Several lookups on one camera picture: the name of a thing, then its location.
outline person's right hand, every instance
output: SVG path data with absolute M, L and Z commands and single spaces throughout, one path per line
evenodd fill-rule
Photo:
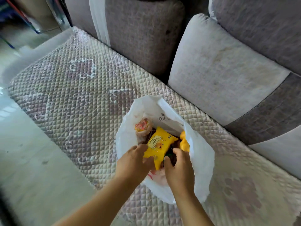
M 170 158 L 165 156 L 164 169 L 168 185 L 174 196 L 194 194 L 194 170 L 190 161 L 189 152 L 174 148 L 177 156 L 175 167 L 172 166 Z

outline person's left hand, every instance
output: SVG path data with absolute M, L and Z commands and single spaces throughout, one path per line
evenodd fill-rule
M 147 176 L 150 170 L 155 170 L 153 157 L 143 158 L 148 149 L 145 144 L 133 146 L 118 161 L 116 165 L 116 178 L 127 179 L 135 187 Z

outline yellow wet wipes package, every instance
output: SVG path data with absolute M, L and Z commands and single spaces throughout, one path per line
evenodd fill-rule
M 156 132 L 152 135 L 148 142 L 148 149 L 144 152 L 144 157 L 148 158 L 153 156 L 156 170 L 160 169 L 160 164 L 164 160 L 164 156 L 168 151 L 168 148 L 178 138 L 169 134 L 164 129 L 157 127 Z

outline hand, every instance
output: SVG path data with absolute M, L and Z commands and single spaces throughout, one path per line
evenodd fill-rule
M 172 151 L 177 156 L 175 167 L 172 166 L 168 156 L 164 158 L 166 179 L 172 193 L 175 198 L 179 195 L 194 194 L 194 170 L 189 152 L 184 152 L 179 148 L 174 148 Z
M 126 179 L 136 188 L 145 179 L 149 171 L 155 169 L 152 156 L 148 159 L 143 158 L 147 149 L 148 146 L 145 144 L 131 147 L 117 161 L 115 178 Z

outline yellow object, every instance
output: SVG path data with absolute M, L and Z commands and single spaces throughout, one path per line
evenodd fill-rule
M 180 142 L 180 149 L 185 151 L 185 152 L 189 152 L 190 151 L 190 145 L 186 140 L 186 135 L 185 135 L 185 131 L 183 131 L 180 135 L 180 139 L 182 140 Z
M 153 156 L 156 170 L 159 170 L 168 148 L 176 140 L 178 140 L 178 138 L 172 136 L 164 129 L 157 127 L 156 132 L 148 142 L 148 149 L 144 152 L 143 157 L 148 158 Z

